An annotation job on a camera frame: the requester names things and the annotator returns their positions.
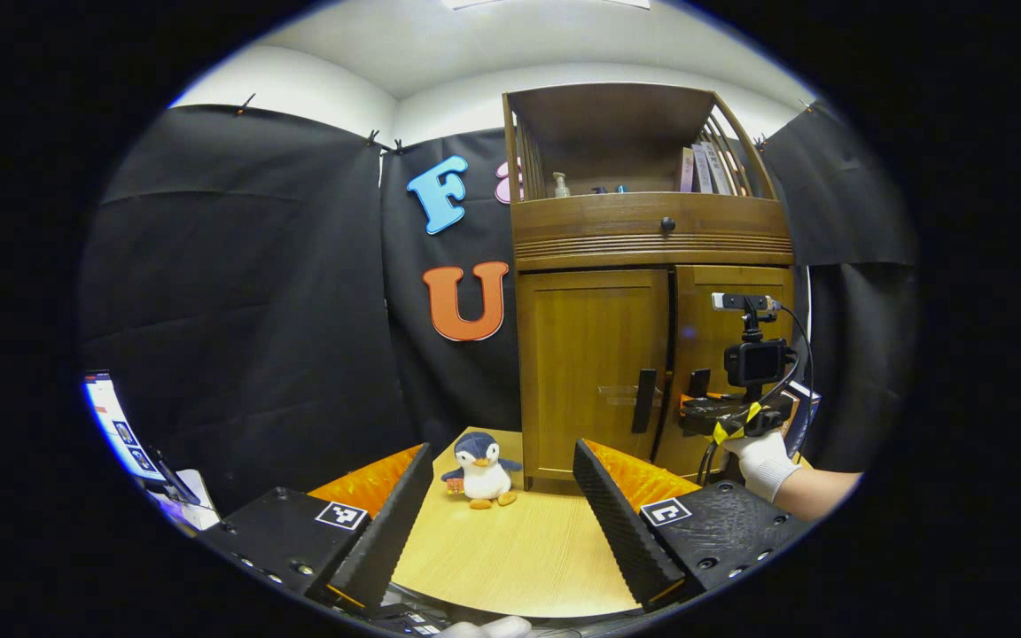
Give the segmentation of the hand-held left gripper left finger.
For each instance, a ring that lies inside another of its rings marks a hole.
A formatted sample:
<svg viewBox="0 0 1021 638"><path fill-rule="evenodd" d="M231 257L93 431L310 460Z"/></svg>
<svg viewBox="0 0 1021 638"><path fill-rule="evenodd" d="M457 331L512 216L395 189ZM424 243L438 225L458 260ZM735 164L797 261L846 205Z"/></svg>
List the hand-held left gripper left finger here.
<svg viewBox="0 0 1021 638"><path fill-rule="evenodd" d="M433 459L420 444L312 492L275 487L196 541L289 596L369 617L400 562Z"/></svg>

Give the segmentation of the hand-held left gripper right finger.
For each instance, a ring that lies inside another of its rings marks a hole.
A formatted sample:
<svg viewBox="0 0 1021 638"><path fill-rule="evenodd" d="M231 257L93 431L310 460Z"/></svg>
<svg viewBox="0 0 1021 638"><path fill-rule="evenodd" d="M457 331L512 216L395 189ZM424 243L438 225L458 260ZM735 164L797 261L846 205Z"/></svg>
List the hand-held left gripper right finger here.
<svg viewBox="0 0 1021 638"><path fill-rule="evenodd" d="M591 440L576 441L573 476L647 612L727 588L812 526L737 482L700 487Z"/></svg>

